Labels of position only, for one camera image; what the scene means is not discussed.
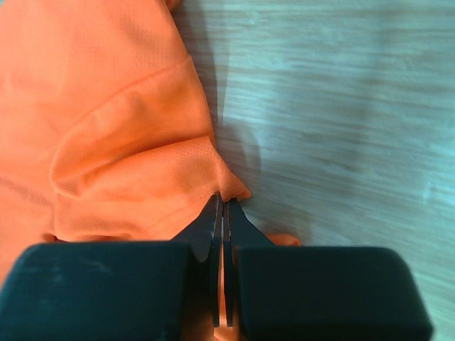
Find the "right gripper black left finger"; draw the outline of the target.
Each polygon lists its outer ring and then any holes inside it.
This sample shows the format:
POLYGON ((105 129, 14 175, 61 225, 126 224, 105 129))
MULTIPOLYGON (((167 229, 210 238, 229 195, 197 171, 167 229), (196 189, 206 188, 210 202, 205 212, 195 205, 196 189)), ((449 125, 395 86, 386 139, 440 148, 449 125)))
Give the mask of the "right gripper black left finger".
POLYGON ((211 340, 223 202, 157 242, 27 248, 1 289, 2 340, 211 340))

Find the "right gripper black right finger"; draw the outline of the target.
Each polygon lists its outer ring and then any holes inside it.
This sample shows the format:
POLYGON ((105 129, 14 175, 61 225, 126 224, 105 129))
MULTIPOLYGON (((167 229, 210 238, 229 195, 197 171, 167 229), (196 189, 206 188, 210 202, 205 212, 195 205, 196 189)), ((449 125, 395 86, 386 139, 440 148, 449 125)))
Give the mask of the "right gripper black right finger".
POLYGON ((224 292, 236 340, 430 340, 409 266, 381 247, 273 243, 223 206, 224 292))

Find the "orange t-shirt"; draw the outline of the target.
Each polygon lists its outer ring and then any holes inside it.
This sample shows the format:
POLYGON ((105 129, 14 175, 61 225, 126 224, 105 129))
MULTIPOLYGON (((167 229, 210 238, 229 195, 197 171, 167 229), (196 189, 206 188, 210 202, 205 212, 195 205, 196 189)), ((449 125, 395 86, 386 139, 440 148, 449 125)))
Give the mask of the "orange t-shirt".
POLYGON ((37 242, 168 239, 250 192, 215 147, 175 1, 1 5, 1 273, 37 242))

